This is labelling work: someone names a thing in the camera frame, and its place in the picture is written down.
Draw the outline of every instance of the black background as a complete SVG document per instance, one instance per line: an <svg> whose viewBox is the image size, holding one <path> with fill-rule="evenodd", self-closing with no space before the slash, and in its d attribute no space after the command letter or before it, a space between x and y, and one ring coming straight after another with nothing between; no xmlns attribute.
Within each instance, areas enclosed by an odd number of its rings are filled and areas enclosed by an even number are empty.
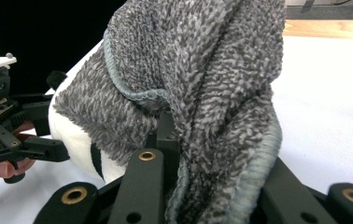
<svg viewBox="0 0 353 224"><path fill-rule="evenodd" d="M10 52L10 95L46 92L53 70L67 72L101 39L124 1L0 0L0 57Z"/></svg>

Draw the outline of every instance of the white table surface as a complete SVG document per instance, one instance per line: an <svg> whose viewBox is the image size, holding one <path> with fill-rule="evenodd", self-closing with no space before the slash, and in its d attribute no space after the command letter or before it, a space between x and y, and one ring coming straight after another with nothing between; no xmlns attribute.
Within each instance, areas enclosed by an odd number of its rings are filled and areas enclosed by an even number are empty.
<svg viewBox="0 0 353 224"><path fill-rule="evenodd" d="M321 192L333 183L353 183L353 40L284 40L283 71L273 83L284 136L280 158L305 185ZM37 161L17 184L0 179L0 223L32 223L52 193L76 181L104 185L70 161Z"/></svg>

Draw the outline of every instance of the wooden surface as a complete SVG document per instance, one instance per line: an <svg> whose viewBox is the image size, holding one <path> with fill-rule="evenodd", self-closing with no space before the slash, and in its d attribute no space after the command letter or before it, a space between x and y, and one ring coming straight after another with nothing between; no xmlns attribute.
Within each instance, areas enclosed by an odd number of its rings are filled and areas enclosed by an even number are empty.
<svg viewBox="0 0 353 224"><path fill-rule="evenodd" d="M287 20L284 35L353 39L353 21Z"/></svg>

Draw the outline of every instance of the gray fleece cloth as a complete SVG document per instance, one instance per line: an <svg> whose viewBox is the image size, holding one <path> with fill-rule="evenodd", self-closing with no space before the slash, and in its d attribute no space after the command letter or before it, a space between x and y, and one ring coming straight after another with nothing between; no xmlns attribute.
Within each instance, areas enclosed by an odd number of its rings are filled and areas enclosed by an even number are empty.
<svg viewBox="0 0 353 224"><path fill-rule="evenodd" d="M119 165L170 108L182 155L166 221L248 223L280 147L284 17L282 0L127 1L55 108Z"/></svg>

